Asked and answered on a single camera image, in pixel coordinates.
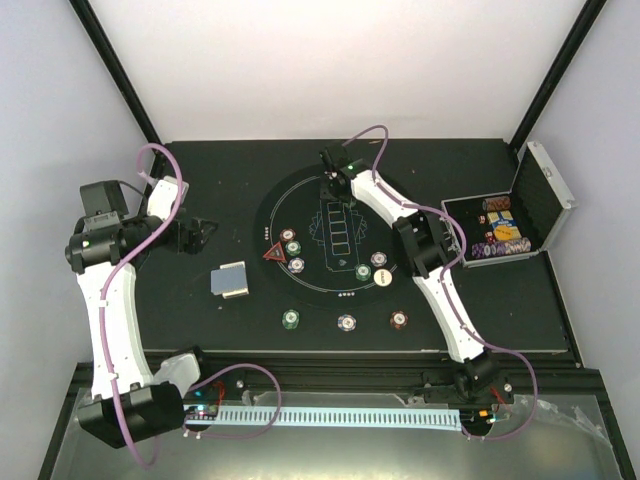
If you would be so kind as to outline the red white chip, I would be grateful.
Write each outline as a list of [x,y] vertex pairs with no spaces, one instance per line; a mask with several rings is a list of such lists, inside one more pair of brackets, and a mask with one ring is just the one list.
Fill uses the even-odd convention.
[[293,229],[283,229],[280,232],[280,239],[284,242],[289,242],[295,239],[295,231]]

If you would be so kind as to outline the green poker chip stack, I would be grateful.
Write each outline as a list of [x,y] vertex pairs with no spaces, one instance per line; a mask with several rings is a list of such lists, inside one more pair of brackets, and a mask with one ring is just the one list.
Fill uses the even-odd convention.
[[282,314],[282,325],[287,330],[296,329],[300,322],[300,313],[297,310],[289,309]]

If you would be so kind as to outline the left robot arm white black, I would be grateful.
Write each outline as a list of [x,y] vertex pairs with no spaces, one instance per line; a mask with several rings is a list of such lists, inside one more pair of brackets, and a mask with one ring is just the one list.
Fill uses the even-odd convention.
[[192,347],[151,371],[142,346],[136,309],[137,270],[151,250],[195,255],[217,223],[188,217],[182,203],[188,184],[166,176],[157,181],[143,213],[130,216],[117,180],[84,185],[84,216],[65,249],[81,289],[93,351],[91,397],[78,411],[80,426],[119,449],[179,428],[183,399],[207,397],[213,372]]

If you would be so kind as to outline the brown poker chip stack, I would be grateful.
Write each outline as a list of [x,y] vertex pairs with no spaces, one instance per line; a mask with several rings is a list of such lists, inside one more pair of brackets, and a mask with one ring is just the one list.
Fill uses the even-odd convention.
[[401,330],[405,328],[408,324],[408,316],[403,311],[393,312],[390,317],[390,325],[397,329]]

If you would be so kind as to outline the green chip mat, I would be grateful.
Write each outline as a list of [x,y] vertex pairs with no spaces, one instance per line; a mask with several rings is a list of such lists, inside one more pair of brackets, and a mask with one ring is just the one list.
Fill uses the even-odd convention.
[[354,272],[359,281],[367,281],[371,277],[371,267],[366,264],[357,265]]

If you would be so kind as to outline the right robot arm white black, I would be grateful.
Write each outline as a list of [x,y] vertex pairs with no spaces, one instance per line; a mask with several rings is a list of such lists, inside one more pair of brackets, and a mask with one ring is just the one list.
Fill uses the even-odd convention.
[[339,143],[321,150],[320,158],[326,175],[323,195],[348,206],[362,203],[391,228],[397,261],[426,298],[456,363],[457,396],[479,402],[490,392],[498,367],[454,286],[444,216],[407,199]]

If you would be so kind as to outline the red triangular marker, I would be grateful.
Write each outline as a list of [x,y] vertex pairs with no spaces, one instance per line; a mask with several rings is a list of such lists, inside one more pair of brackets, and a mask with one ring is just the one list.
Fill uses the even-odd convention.
[[280,241],[273,244],[262,256],[267,261],[285,263],[287,261],[286,251]]

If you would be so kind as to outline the blue playing card deck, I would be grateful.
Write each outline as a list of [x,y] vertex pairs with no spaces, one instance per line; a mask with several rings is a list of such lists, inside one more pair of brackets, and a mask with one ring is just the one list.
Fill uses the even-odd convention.
[[210,291],[215,296],[230,299],[249,294],[244,261],[221,265],[210,273]]

